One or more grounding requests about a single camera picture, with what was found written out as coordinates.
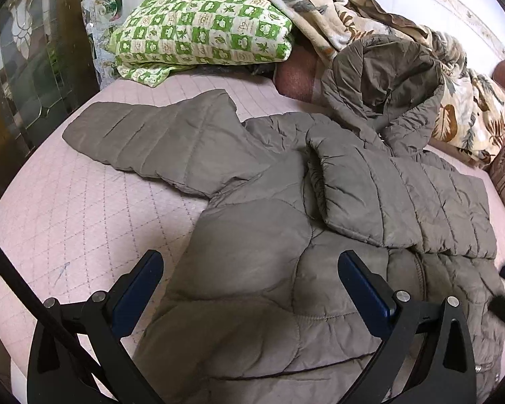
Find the grey quilted puffer jacket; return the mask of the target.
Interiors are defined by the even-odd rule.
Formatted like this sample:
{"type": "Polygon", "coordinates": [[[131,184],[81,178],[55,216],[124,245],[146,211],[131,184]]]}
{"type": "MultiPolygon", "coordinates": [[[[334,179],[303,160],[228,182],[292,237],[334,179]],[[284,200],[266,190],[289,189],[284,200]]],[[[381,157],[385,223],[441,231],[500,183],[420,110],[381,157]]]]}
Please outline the grey quilted puffer jacket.
{"type": "Polygon", "coordinates": [[[504,291],[485,186],[427,150],[444,92],[425,46],[374,35],[322,79],[326,113],[241,121],[224,90],[156,108],[96,103],[64,140],[207,200],[135,361],[167,403],[334,403],[378,347],[337,275],[356,252],[419,301],[460,300],[498,383],[504,291]]]}

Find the leaf pattern fleece blanket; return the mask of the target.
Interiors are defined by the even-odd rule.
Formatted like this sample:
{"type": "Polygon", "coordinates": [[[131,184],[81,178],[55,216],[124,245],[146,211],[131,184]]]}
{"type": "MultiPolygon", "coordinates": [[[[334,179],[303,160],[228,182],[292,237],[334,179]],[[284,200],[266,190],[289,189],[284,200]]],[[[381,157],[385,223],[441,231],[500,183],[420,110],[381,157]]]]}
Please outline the leaf pattern fleece blanket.
{"type": "Polygon", "coordinates": [[[412,40],[438,59],[445,83],[432,136],[476,162],[490,164],[505,140],[505,93],[471,69],[453,36],[383,10],[376,0],[268,0],[309,39],[325,63],[374,34],[412,40]]]}

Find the reddish brown pillow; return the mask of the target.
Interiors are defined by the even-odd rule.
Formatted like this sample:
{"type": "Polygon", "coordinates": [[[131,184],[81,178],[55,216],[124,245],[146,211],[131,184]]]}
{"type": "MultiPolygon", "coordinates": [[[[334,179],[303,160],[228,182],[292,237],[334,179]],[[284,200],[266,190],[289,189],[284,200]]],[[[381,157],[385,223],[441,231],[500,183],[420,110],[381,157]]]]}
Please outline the reddish brown pillow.
{"type": "Polygon", "coordinates": [[[310,42],[296,43],[289,58],[276,65],[273,84],[283,96],[325,106],[321,84],[325,70],[310,42]]]}

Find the dark wooden glass door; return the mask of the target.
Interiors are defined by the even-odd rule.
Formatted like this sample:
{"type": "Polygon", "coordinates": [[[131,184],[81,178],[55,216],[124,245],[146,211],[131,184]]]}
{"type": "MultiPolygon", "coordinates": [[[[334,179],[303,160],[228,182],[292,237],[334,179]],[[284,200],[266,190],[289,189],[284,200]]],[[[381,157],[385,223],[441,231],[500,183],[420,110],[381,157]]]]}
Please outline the dark wooden glass door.
{"type": "Polygon", "coordinates": [[[0,4],[0,199],[26,160],[99,90],[80,0],[0,4]]]}

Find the green checkered pillow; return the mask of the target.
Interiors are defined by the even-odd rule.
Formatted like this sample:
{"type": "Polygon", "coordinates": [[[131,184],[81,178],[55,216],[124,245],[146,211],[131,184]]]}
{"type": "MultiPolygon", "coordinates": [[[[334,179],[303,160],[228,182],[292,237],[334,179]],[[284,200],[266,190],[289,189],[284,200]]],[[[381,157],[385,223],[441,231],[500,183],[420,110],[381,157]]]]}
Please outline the green checkered pillow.
{"type": "Polygon", "coordinates": [[[144,0],[107,46],[121,77],[154,88],[197,65],[283,62],[292,21],[268,0],[144,0]]]}

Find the plastic wrapped item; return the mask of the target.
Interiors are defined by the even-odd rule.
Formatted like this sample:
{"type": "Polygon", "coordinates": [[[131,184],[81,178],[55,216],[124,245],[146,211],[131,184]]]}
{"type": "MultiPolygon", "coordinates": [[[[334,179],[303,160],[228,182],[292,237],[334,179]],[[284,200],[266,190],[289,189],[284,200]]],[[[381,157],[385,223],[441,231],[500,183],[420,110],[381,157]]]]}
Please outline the plastic wrapped item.
{"type": "Polygon", "coordinates": [[[80,0],[80,4],[96,80],[102,90],[119,78],[110,42],[123,22],[123,0],[80,0]]]}

